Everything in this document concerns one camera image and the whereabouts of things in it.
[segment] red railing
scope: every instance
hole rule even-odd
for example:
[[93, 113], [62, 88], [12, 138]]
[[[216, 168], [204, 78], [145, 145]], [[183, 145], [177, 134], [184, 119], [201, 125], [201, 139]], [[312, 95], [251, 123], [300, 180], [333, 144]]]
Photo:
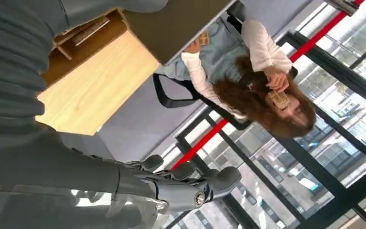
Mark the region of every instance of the red railing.
[[[364, 0], [355, 0], [357, 5], [361, 5]], [[325, 36], [333, 27], [335, 27], [341, 20], [343, 20], [347, 14], [345, 12], [338, 13], [327, 25], [325, 25], [313, 38], [308, 40], [303, 46], [301, 46], [297, 52], [295, 52], [290, 60], [292, 62], [297, 61], [302, 55], [307, 53], [313, 46]], [[208, 132], [195, 146], [193, 146], [173, 167], [172, 170], [177, 168], [179, 165], [191, 160], [194, 155], [214, 137], [222, 128], [228, 123], [227, 120], [223, 119], [220, 121], [210, 132]]]

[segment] denim dress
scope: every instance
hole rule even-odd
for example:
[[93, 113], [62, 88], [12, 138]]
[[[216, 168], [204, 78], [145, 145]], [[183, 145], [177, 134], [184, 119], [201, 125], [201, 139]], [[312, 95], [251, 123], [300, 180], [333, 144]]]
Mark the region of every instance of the denim dress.
[[[209, 44], [202, 46], [200, 59], [211, 83], [224, 80], [238, 82], [242, 75], [235, 61], [240, 56], [249, 56], [249, 51], [240, 33], [221, 18], [217, 19], [208, 29]], [[159, 67], [155, 73], [164, 74], [176, 80], [191, 80], [189, 71], [180, 55], [169, 65]]]

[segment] wooden shelf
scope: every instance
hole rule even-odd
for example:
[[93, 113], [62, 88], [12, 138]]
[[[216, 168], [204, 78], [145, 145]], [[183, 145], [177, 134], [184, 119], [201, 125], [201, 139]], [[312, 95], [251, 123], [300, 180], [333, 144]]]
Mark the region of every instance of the wooden shelf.
[[[110, 21], [96, 31], [80, 45], [76, 46], [72, 38], [107, 17]], [[78, 26], [72, 31], [56, 37], [53, 51], [50, 54], [50, 67], [43, 74], [47, 85], [51, 86], [73, 69], [84, 63], [106, 45], [117, 39], [127, 31], [127, 26], [115, 9], [106, 12], [103, 16]]]

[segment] desk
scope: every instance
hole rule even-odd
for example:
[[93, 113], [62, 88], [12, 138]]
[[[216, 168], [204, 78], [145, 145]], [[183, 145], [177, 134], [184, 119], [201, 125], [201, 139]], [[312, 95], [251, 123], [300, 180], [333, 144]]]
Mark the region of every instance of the desk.
[[158, 66], [127, 31], [41, 93], [45, 114], [36, 119], [57, 131], [94, 135]]
[[159, 12], [125, 12], [129, 29], [163, 65], [176, 58], [236, 0], [169, 0]]
[[129, 30], [38, 96], [36, 117], [58, 131], [93, 135], [152, 75], [235, 0], [169, 0], [160, 12], [123, 12]]

